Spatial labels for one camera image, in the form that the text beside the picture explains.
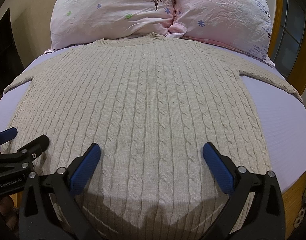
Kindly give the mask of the wooden bed frame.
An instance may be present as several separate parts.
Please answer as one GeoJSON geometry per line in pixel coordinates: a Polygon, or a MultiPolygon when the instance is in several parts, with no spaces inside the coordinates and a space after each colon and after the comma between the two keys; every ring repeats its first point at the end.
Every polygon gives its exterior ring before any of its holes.
{"type": "Polygon", "coordinates": [[[306,189],[306,171],[299,177],[299,179],[283,193],[283,202],[285,209],[285,223],[287,239],[294,230],[294,221],[302,208],[302,196],[306,189]]]}

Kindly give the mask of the pink floral pillow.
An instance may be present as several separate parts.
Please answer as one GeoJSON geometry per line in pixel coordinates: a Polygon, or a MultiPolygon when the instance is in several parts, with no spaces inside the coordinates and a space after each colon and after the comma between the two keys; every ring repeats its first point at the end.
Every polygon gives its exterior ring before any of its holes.
{"type": "Polygon", "coordinates": [[[176,0],[169,37],[183,37],[266,60],[272,23],[266,0],[176,0]]]}
{"type": "Polygon", "coordinates": [[[175,0],[56,0],[51,49],[132,35],[167,35],[175,0]]]}

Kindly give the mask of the pink floral right pillow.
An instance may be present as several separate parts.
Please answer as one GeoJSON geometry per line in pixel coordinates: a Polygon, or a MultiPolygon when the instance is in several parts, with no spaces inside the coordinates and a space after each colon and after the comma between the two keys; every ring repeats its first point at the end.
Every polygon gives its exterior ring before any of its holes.
{"type": "Polygon", "coordinates": [[[183,37],[266,60],[272,23],[266,0],[176,0],[169,37],[183,37]]]}

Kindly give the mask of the pink floral left pillow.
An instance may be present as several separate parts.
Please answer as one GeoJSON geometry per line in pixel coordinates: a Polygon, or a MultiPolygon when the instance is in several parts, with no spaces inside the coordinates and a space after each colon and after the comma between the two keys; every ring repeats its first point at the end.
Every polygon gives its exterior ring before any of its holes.
{"type": "Polygon", "coordinates": [[[51,49],[132,35],[167,35],[175,0],[56,0],[51,49]]]}

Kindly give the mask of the wooden window frame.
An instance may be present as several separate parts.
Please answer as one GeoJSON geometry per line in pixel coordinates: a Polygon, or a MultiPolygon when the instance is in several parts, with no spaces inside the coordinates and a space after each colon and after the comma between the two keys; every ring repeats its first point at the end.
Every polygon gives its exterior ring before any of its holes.
{"type": "Polygon", "coordinates": [[[306,89],[306,0],[276,0],[269,56],[300,94],[306,89]]]}

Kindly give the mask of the beige cable-knit sweater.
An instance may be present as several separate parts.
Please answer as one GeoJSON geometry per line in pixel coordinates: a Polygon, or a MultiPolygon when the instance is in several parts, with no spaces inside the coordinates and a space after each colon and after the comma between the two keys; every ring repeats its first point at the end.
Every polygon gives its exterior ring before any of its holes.
{"type": "Polygon", "coordinates": [[[149,34],[77,46],[20,74],[30,86],[9,123],[10,153],[45,134],[42,174],[92,144],[101,161],[78,200],[108,239],[198,239],[227,201],[202,157],[212,142],[236,165],[271,169],[256,106],[241,76],[301,102],[276,74],[208,44],[149,34]]]}

